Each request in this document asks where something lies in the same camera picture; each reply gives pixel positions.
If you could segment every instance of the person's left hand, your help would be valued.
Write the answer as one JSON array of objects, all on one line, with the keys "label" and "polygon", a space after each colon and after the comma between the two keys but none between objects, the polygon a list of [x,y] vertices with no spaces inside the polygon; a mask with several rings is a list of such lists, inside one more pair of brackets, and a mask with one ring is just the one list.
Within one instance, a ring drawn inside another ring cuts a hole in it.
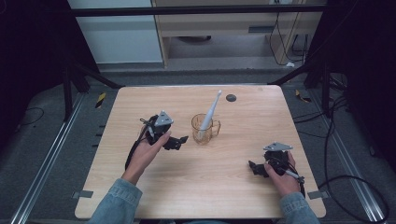
[{"label": "person's left hand", "polygon": [[171,132],[163,134],[163,136],[161,136],[152,146],[149,144],[147,139],[143,139],[134,151],[131,162],[121,178],[136,185],[139,177],[154,160],[161,147],[168,141],[170,135]]}]

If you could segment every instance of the light wood tabletop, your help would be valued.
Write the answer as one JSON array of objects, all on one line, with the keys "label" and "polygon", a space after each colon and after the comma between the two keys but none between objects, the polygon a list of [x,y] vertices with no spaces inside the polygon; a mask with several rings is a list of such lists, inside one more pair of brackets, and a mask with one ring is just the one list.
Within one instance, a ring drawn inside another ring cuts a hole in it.
[{"label": "light wood tabletop", "polygon": [[[213,119],[219,135],[204,146],[192,138],[191,119],[206,113],[222,90]],[[236,101],[228,102],[233,94]],[[279,195],[269,178],[254,175],[248,161],[264,163],[263,148],[275,141],[293,146],[296,169],[305,191],[318,190],[282,90],[278,86],[177,86],[120,89],[108,118],[76,216],[89,218],[114,181],[143,126],[164,110],[174,123],[172,136],[188,135],[180,150],[161,150],[140,177],[143,191],[136,218],[273,218],[282,217]],[[321,199],[310,200],[318,217]]]}]

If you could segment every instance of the white wall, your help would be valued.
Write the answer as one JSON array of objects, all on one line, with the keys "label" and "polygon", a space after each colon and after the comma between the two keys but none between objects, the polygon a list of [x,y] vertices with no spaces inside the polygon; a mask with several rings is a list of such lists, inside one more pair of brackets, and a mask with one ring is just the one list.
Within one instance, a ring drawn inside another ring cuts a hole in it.
[{"label": "white wall", "polygon": [[[151,7],[149,0],[68,0],[71,8]],[[96,63],[162,63],[153,16],[81,17]]]}]

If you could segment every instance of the person's right hand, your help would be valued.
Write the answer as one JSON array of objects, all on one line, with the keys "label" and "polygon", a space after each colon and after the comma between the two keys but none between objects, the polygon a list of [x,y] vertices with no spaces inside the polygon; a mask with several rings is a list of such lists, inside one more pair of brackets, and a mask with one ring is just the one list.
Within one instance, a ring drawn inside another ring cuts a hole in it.
[{"label": "person's right hand", "polygon": [[[296,162],[293,156],[291,156],[291,153],[289,151],[288,151],[288,157],[290,164],[295,167]],[[294,177],[287,174],[278,175],[273,169],[273,167],[268,163],[264,164],[264,168],[267,174],[274,182],[274,185],[276,186],[276,189],[281,197],[293,192],[300,192],[300,185]]]}]

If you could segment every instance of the human hand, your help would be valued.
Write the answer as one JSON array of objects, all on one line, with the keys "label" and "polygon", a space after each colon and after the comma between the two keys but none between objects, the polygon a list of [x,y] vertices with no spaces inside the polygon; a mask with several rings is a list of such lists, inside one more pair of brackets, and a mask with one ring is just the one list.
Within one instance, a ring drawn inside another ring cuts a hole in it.
[{"label": "human hand", "polygon": [[134,151],[131,162],[121,178],[136,185],[139,177],[154,160],[161,147],[168,141],[170,135],[171,132],[163,134],[153,145],[150,145],[147,139],[143,139]]},{"label": "human hand", "polygon": [[[288,151],[288,158],[290,164],[295,167],[296,162],[289,151]],[[278,175],[273,169],[273,167],[268,163],[264,164],[264,168],[267,174],[272,179],[281,197],[293,192],[300,192],[300,185],[294,177],[287,174]]]}]

